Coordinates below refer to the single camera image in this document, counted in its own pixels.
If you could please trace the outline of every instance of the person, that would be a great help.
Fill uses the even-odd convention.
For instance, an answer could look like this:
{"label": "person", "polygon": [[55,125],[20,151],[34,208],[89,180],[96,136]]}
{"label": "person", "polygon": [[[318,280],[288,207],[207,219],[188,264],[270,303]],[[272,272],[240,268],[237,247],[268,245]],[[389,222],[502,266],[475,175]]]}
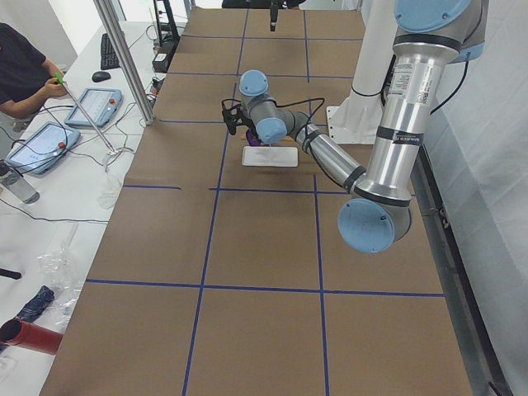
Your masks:
{"label": "person", "polygon": [[[279,7],[285,4],[290,10],[298,10],[306,0],[279,0]],[[223,0],[222,8],[269,8],[271,0]]]}
{"label": "person", "polygon": [[24,119],[66,90],[53,76],[62,72],[6,23],[0,23],[0,111]]}

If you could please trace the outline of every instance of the red cylinder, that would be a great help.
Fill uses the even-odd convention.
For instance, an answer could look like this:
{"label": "red cylinder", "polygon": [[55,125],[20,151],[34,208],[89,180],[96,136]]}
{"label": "red cylinder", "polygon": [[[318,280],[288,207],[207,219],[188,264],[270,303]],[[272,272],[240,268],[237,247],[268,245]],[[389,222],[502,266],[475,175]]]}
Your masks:
{"label": "red cylinder", "polygon": [[63,335],[34,323],[11,319],[0,328],[0,342],[55,355]]}

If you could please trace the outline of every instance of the white desk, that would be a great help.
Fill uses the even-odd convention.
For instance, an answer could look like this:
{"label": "white desk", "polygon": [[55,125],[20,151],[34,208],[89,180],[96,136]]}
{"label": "white desk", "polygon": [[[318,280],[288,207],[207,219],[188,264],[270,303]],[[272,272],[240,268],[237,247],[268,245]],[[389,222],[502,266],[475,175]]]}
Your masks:
{"label": "white desk", "polygon": [[[145,22],[124,22],[122,28],[127,43],[131,45],[140,36],[141,38],[131,47],[130,51],[136,63],[139,76],[145,88],[155,73],[152,70],[154,56],[152,42],[147,37]],[[123,92],[123,102],[117,114],[112,119],[118,120],[125,112],[127,104],[134,102],[134,97],[125,80],[121,68],[108,70],[111,79],[105,82],[92,82],[93,72],[100,68],[100,42],[103,29],[94,35],[87,48],[79,55],[70,70],[66,73],[65,80],[70,89],[77,95],[85,87],[112,87]],[[69,98],[51,99],[46,102],[47,107],[57,105],[70,105],[73,101]],[[52,110],[55,117],[64,122],[67,110]],[[31,123],[24,138],[39,129],[46,121],[53,118],[46,112],[38,115]],[[119,123],[119,127],[128,135],[127,146],[136,149],[144,129],[144,122],[137,106]],[[87,141],[97,136],[92,130],[82,130],[79,142]],[[121,147],[125,136],[117,129],[111,128],[106,136],[115,145]],[[78,153],[92,155],[101,162],[107,153],[107,148],[99,139],[81,144],[73,149]],[[112,208],[104,209],[99,205],[98,199],[102,192],[114,191],[119,188],[109,189],[109,178],[122,182],[132,162],[132,153],[123,153],[109,167],[105,173],[103,168],[87,157],[74,156],[68,153],[59,164],[41,177],[26,175],[28,182],[40,193],[40,199],[31,205],[24,205],[10,192],[4,191],[0,196],[10,204],[26,210],[36,217],[47,219],[100,219],[108,220]],[[70,245],[72,278],[79,280],[80,285],[92,264],[101,237],[105,231],[105,224],[79,223]],[[57,252],[62,247],[67,235],[73,229],[73,223],[45,222],[30,219],[25,214],[14,210],[0,202],[0,267],[23,273],[20,280],[11,280],[0,277],[0,324],[15,316],[22,306],[27,303],[42,285],[50,284],[50,276],[40,272],[37,257],[48,253]],[[67,300],[75,293],[64,292],[55,297]],[[36,323],[47,328],[64,332],[65,323],[57,323],[60,318],[58,310],[48,309]],[[0,355],[0,394],[13,396],[38,395],[45,378],[53,363],[53,356],[39,352],[28,351],[15,346],[10,346]],[[2,363],[16,363],[16,367],[2,379]]]}

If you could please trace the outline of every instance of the light blue joint cap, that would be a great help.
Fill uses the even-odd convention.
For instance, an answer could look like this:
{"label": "light blue joint cap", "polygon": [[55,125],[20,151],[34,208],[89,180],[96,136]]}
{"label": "light blue joint cap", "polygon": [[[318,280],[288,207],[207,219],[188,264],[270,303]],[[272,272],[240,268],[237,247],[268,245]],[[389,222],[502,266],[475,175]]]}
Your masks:
{"label": "light blue joint cap", "polygon": [[471,0],[396,0],[394,16],[399,27],[410,33],[427,33],[449,25]]}
{"label": "light blue joint cap", "polygon": [[358,252],[383,252],[394,241],[393,220],[372,200],[349,200],[339,212],[337,226],[345,242]]}
{"label": "light blue joint cap", "polygon": [[257,97],[266,93],[267,77],[260,70],[248,70],[240,78],[240,92],[247,97]]}
{"label": "light blue joint cap", "polygon": [[264,144],[274,144],[286,137],[288,130],[280,118],[264,118],[257,123],[257,134]]}
{"label": "light blue joint cap", "polygon": [[450,64],[459,64],[466,60],[473,60],[478,58],[484,52],[484,43],[474,45],[473,47],[463,48],[460,50],[459,56],[452,60]]}

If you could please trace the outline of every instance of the black t-shirt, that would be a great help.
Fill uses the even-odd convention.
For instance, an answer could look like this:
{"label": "black t-shirt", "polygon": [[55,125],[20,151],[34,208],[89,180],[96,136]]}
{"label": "black t-shirt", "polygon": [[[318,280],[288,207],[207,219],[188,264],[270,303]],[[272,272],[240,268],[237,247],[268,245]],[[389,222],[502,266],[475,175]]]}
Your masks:
{"label": "black t-shirt", "polygon": [[[282,0],[279,4],[286,3],[288,8],[298,7],[306,0]],[[223,0],[222,8],[269,8],[271,0]]]}
{"label": "black t-shirt", "polygon": [[46,57],[26,37],[0,23],[0,103],[23,101],[50,79]]}

